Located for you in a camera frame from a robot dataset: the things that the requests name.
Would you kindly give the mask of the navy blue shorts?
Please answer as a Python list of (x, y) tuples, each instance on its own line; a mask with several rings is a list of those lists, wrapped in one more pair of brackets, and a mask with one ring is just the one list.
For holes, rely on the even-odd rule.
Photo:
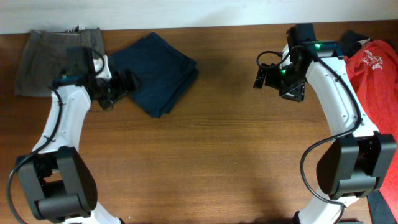
[(138, 89), (130, 97), (153, 118), (170, 113), (199, 73), (194, 59), (179, 52), (155, 32), (109, 57), (115, 70), (133, 73)]

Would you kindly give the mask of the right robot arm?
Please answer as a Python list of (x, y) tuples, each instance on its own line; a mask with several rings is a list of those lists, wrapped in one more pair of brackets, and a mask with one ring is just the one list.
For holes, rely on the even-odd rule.
[(345, 210), (381, 188), (396, 152), (391, 134), (369, 119), (351, 86), (336, 42), (306, 41), (276, 53), (281, 61), (258, 63), (255, 88), (269, 86), (281, 98), (303, 101), (305, 84), (314, 89), (331, 135), (309, 146), (300, 175), (313, 195), (293, 223), (342, 223)]

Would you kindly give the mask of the folded grey shorts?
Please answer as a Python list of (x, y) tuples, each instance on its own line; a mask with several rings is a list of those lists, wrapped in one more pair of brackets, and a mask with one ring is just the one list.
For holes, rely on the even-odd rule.
[(105, 54), (101, 29), (74, 32), (32, 30), (22, 51), (14, 94), (50, 97), (52, 92), (48, 87), (67, 66), (67, 49), (70, 47), (90, 47)]

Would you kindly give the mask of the red printed t-shirt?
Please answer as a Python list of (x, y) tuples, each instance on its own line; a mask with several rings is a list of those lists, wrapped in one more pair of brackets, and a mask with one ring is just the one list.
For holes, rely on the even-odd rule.
[(345, 57), (349, 80), (370, 120), (397, 139), (397, 52), (374, 40)]

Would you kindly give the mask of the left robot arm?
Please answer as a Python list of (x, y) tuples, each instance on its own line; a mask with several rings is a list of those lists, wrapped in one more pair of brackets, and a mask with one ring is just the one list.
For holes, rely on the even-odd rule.
[(80, 136), (93, 101), (108, 109), (138, 89), (129, 70), (111, 78), (88, 72), (52, 82), (52, 105), (39, 142), (17, 159), (27, 203), (38, 220), (52, 223), (122, 223), (98, 201), (96, 182), (79, 155)]

